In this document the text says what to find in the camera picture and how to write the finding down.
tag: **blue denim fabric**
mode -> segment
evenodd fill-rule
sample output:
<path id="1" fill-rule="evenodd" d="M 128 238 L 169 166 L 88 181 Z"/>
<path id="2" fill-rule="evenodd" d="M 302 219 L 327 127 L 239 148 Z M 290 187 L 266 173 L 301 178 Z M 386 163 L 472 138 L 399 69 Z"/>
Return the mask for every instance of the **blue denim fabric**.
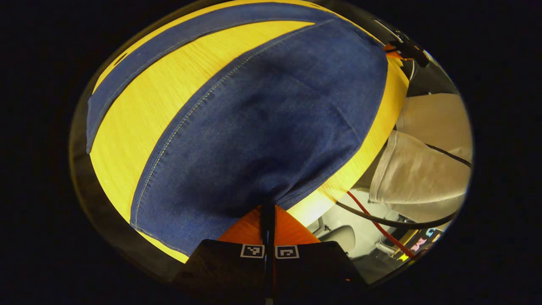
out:
<path id="1" fill-rule="evenodd" d="M 170 52 L 199 37 L 242 24 L 271 20 L 320 22 L 332 18 L 339 20 L 329 12 L 300 5 L 255 3 L 212 11 L 160 33 L 126 56 L 92 94 L 88 101 L 87 153 L 90 153 L 98 128 L 113 101 L 143 70 Z M 349 23 L 345 26 L 354 28 Z"/>
<path id="2" fill-rule="evenodd" d="M 337 18 L 241 55 L 164 131 L 134 194 L 131 225 L 191 255 L 263 200 L 292 207 L 360 148 L 387 67 L 376 41 Z"/>

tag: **red cable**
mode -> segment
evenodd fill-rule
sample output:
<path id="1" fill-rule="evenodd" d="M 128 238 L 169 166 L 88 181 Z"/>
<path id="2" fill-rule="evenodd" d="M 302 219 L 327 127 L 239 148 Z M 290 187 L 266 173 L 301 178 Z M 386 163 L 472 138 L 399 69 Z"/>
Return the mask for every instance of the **red cable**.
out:
<path id="1" fill-rule="evenodd" d="M 371 215 L 371 213 L 369 213 L 361 204 L 361 202 L 358 201 L 358 199 L 356 197 L 354 197 L 354 195 L 352 195 L 352 193 L 350 193 L 350 191 L 347 192 L 348 195 L 350 195 L 350 197 L 358 204 L 358 206 L 363 210 L 363 212 L 365 214 L 369 214 Z M 395 239 L 395 237 L 393 237 L 392 235 L 390 235 L 390 233 L 388 233 L 386 230 L 384 230 L 384 228 L 382 228 L 380 226 L 379 223 L 376 223 L 376 222 L 372 222 L 377 229 L 379 229 L 382 234 L 384 236 L 386 236 L 387 239 L 389 239 L 389 241 L 391 241 L 393 244 L 395 244 L 396 246 L 399 247 L 399 249 L 401 249 L 408 257 L 410 258 L 414 258 L 414 254 L 412 252 L 410 252 L 410 250 L 407 249 L 407 247 L 403 246 L 403 244 L 401 244 L 401 242 L 399 242 L 399 240 Z"/>

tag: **black clamp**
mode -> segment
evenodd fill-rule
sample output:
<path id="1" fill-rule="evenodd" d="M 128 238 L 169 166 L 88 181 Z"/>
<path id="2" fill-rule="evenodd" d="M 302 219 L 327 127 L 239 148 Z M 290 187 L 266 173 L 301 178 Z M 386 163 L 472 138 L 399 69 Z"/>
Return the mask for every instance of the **black clamp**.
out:
<path id="1" fill-rule="evenodd" d="M 420 47 L 417 42 L 411 40 L 399 31 L 395 31 L 395 35 L 398 39 L 390 42 L 390 45 L 392 45 L 394 49 L 389 51 L 397 52 L 404 59 L 415 60 L 422 68 L 425 68 L 429 65 L 429 58 L 423 51 L 423 48 Z"/>

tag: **denim seam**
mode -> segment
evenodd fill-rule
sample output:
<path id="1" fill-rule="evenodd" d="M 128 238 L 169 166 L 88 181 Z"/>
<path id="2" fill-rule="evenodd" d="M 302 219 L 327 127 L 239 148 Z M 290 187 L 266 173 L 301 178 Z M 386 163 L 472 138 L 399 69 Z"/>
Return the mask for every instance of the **denim seam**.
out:
<path id="1" fill-rule="evenodd" d="M 185 252 L 185 251 L 183 251 L 183 250 L 181 250 L 181 249 L 179 249 L 179 248 L 177 248 L 177 247 L 174 247 L 174 246 L 172 246 L 172 245 L 170 245 L 170 244 L 164 242 L 164 241 L 161 240 L 160 238 L 155 237 L 153 234 L 151 234 L 151 233 L 145 231 L 143 228 L 140 228 L 140 227 L 138 227 L 138 226 L 136 226 L 136 225 L 134 225 L 134 228 L 135 228 L 136 230 L 141 231 L 141 232 L 145 233 L 146 235 L 148 235 L 148 236 L 150 236 L 150 237 L 156 239 L 157 241 L 161 242 L 163 245 L 167 246 L 168 248 L 173 249 L 173 250 L 176 250 L 176 251 L 179 251 L 179 252 L 181 252 L 181 253 L 184 254 L 184 255 L 190 256 L 187 252 Z"/>
<path id="2" fill-rule="evenodd" d="M 201 37 L 204 37 L 204 36 L 207 36 L 207 35 L 210 35 L 218 30 L 223 30 L 223 29 L 230 29 L 230 28 L 233 28 L 233 27 L 236 27 L 236 26 L 240 26 L 240 25 L 245 25 L 245 24 L 252 24 L 252 23 L 258 23 L 258 22 L 265 22 L 265 21 L 305 21 L 305 22 L 310 22 L 310 21 L 307 21 L 307 19 L 287 19 L 287 20 L 284 20 L 284 19 L 281 19 L 281 18 L 263 18 L 263 19 L 258 19 L 258 20 L 254 20 L 254 21 L 251 21 L 249 23 L 247 22 L 236 22 L 236 23 L 233 23 L 233 24 L 229 24 L 227 26 L 222 26 L 222 27 L 218 27 L 218 28 L 214 28 L 214 29 L 211 29 L 209 31 L 207 31 L 206 33 L 204 34 L 201 34 L 201 35 L 197 35 L 196 37 L 190 37 L 190 38 L 187 38 L 187 39 L 184 39 L 184 40 L 181 40 L 177 43 L 175 43 L 174 45 L 168 47 L 167 49 L 163 50 L 162 52 L 158 53 L 156 56 L 154 56 L 153 58 L 149 59 L 146 63 L 144 63 L 141 67 L 139 67 L 136 71 L 134 71 L 132 74 L 130 74 L 129 77 L 126 78 L 126 80 L 124 82 L 122 82 L 122 84 L 117 88 L 117 90 L 115 90 L 115 92 L 113 92 L 108 98 L 107 98 L 107 102 L 104 104 L 104 106 L 102 107 L 102 109 L 100 110 L 100 113 L 98 115 L 98 120 L 96 120 L 96 122 L 94 122 L 94 126 L 92 126 L 92 133 L 91 135 L 95 135 L 97 133 L 97 129 L 96 129 L 96 125 L 98 125 L 98 122 L 102 122 L 103 119 L 99 119 L 101 118 L 103 115 L 104 115 L 104 111 L 108 110 L 110 107 L 111 107 L 111 104 L 112 104 L 112 97 L 116 96 L 117 93 L 119 92 L 119 90 L 123 89 L 124 90 L 124 86 L 127 84 L 127 82 L 131 82 L 133 79 L 132 77 L 138 73 L 141 73 L 143 70 L 147 69 L 149 66 L 148 64 L 150 62 L 154 62 L 157 58 L 161 58 L 162 56 L 164 56 L 165 53 L 169 53 L 171 49 L 174 49 L 174 48 L 178 48 L 179 46 L 181 45 L 185 45 L 186 43 L 188 42 L 191 42 L 191 41 L 194 41 L 198 38 L 201 38 Z"/>
<path id="3" fill-rule="evenodd" d="M 327 20 L 321 24 L 315 24 L 315 25 L 312 25 L 310 27 L 306 27 L 306 28 L 302 28 L 301 30 L 298 30 L 286 37 L 284 37 L 283 39 L 279 40 L 279 41 L 276 41 L 274 42 L 273 44 L 269 45 L 269 46 L 266 46 L 265 48 L 261 49 L 260 51 L 254 53 L 253 55 L 251 55 L 249 58 L 245 59 L 241 64 L 239 64 L 237 67 L 235 67 L 234 69 L 232 69 L 230 72 L 228 72 L 228 74 L 226 74 L 225 76 L 223 76 L 211 89 L 209 89 L 209 91 L 206 93 L 206 95 L 204 95 L 193 107 L 192 109 L 190 110 L 190 112 L 183 118 L 183 120 L 179 123 L 179 125 L 175 128 L 175 131 L 170 135 L 167 143 L 164 145 L 164 147 L 162 148 L 161 152 L 160 152 L 160 155 L 158 156 L 157 160 L 155 161 L 152 169 L 151 169 L 151 172 L 149 173 L 148 177 L 147 177 L 147 180 L 145 181 L 145 184 L 143 186 L 143 190 L 141 191 L 141 194 L 139 195 L 139 199 L 138 199 L 138 203 L 137 203 L 137 206 L 135 208 L 135 222 L 134 222 L 134 225 L 137 227 L 137 217 L 138 217 L 138 211 L 139 211 L 139 206 L 140 206 L 140 203 L 141 203 L 141 199 L 143 197 L 143 194 L 145 193 L 145 190 L 147 188 L 147 185 L 149 183 L 149 179 L 151 178 L 152 174 L 154 173 L 154 169 L 156 168 L 156 166 L 158 165 L 158 162 L 160 162 L 160 159 L 162 157 L 162 155 L 164 154 L 165 150 L 167 149 L 167 147 L 169 146 L 169 144 L 171 143 L 171 141 L 173 140 L 173 138 L 175 137 L 175 134 L 178 132 L 178 130 L 181 128 L 181 126 L 183 126 L 184 122 L 186 122 L 186 120 L 192 115 L 192 113 L 199 107 L 199 105 L 216 89 L 216 87 L 218 87 L 222 82 L 224 82 L 228 77 L 230 77 L 235 71 L 237 71 L 241 66 L 243 66 L 245 63 L 247 63 L 249 60 L 251 60 L 252 58 L 254 58 L 255 56 L 259 55 L 260 53 L 263 53 L 264 51 L 266 51 L 267 49 L 270 49 L 276 45 L 278 45 L 279 43 L 285 41 L 285 40 L 288 40 L 290 39 L 291 37 L 295 36 L 295 35 L 298 35 L 298 34 L 301 34 L 301 33 L 304 33 L 308 30 L 311 30 L 311 29 L 315 29 L 319 26 L 323 26 L 324 24 L 326 23 L 329 23 L 333 21 L 333 19 L 331 20 Z"/>
<path id="4" fill-rule="evenodd" d="M 341 23 L 341 25 L 346 29 L 352 31 L 352 33 L 361 41 L 363 41 L 365 47 L 369 49 L 371 46 L 375 46 L 371 42 L 371 40 L 374 40 L 376 43 L 379 43 L 377 40 L 375 40 L 373 37 L 371 37 L 369 34 L 367 34 L 365 31 L 360 30 L 358 27 L 354 26 L 351 23 Z"/>

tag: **white cloth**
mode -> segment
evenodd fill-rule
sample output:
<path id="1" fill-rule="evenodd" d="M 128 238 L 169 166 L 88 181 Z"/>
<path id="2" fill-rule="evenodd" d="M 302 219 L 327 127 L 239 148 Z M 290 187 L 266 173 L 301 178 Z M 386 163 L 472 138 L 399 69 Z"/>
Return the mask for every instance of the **white cloth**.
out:
<path id="1" fill-rule="evenodd" d="M 429 148 L 438 147 L 472 163 L 467 111 L 455 94 L 407 98 L 369 189 L 369 200 L 416 222 L 443 218 L 459 209 L 470 179 L 465 164 Z M 445 230 L 450 223 L 438 227 Z"/>

